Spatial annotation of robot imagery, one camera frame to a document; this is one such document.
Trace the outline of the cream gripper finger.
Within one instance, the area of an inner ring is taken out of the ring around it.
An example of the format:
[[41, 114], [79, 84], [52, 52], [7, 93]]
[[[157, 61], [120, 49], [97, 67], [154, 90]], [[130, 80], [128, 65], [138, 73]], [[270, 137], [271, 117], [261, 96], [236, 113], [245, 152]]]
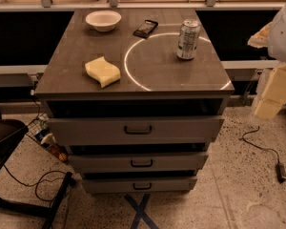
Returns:
[[263, 28], [261, 28], [258, 32], [252, 35], [248, 40], [248, 45], [254, 48], [267, 48], [268, 47], [268, 35], [272, 23], [269, 22]]
[[261, 119], [273, 119], [286, 104], [286, 62], [281, 62], [270, 72], [254, 115]]

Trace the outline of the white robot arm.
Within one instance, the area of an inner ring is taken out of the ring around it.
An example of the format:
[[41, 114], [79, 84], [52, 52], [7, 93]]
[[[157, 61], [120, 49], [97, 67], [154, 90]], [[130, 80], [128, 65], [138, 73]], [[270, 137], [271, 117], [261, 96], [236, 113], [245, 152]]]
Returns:
[[286, 104], [286, 4], [274, 19], [248, 40], [254, 48], [266, 48], [268, 55], [279, 61], [258, 100], [254, 115], [272, 119]]

